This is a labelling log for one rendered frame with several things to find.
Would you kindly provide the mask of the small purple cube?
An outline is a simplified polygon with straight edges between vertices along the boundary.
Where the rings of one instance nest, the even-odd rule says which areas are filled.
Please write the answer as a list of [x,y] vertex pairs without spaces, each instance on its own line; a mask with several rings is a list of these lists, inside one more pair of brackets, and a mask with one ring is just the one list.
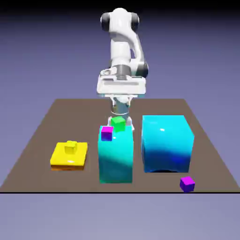
[[195,188],[195,182],[190,176],[182,177],[180,179],[180,188],[184,193],[193,192]]
[[102,126],[101,140],[102,141],[112,141],[112,139],[113,139],[113,127],[112,126]]

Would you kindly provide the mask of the flat yellow box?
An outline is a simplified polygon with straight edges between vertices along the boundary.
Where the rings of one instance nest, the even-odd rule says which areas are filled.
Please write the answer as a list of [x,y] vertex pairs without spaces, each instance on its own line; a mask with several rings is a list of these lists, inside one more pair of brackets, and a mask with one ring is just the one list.
[[51,170],[83,170],[88,150],[86,142],[77,142],[77,151],[75,154],[66,154],[64,145],[66,142],[58,142],[50,158]]

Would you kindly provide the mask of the tall narrow cyan box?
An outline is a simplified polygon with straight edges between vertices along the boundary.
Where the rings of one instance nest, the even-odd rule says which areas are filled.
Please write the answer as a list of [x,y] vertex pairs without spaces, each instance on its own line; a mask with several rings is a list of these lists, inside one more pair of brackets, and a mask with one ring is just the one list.
[[100,126],[98,135],[98,166],[100,183],[132,183],[134,140],[130,126],[112,133],[112,140],[103,141],[107,126]]

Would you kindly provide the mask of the large wide cyan box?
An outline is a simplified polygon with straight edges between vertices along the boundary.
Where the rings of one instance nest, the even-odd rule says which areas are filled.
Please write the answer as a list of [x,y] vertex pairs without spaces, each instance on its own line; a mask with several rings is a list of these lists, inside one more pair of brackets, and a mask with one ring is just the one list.
[[195,135],[183,115],[144,115],[141,151],[146,173],[187,173]]

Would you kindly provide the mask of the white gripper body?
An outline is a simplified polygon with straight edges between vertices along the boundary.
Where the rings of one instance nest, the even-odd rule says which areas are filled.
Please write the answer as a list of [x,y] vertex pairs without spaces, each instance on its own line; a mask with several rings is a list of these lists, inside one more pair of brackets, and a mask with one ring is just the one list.
[[126,80],[119,80],[116,75],[99,75],[97,93],[101,96],[144,95],[146,93],[145,78],[128,75],[126,78]]

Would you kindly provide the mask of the small green cube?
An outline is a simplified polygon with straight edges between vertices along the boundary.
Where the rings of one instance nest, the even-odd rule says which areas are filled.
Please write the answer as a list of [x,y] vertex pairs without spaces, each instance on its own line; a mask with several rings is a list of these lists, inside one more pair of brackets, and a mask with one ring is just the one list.
[[112,117],[111,126],[115,132],[124,131],[126,127],[126,120],[122,116]]

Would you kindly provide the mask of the small yellow cube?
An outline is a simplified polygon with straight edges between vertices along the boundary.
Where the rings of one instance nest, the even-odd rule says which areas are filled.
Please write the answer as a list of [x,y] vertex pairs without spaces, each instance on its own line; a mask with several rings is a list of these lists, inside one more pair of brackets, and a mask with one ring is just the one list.
[[76,141],[67,141],[64,145],[64,152],[66,154],[75,154],[77,151],[77,142]]

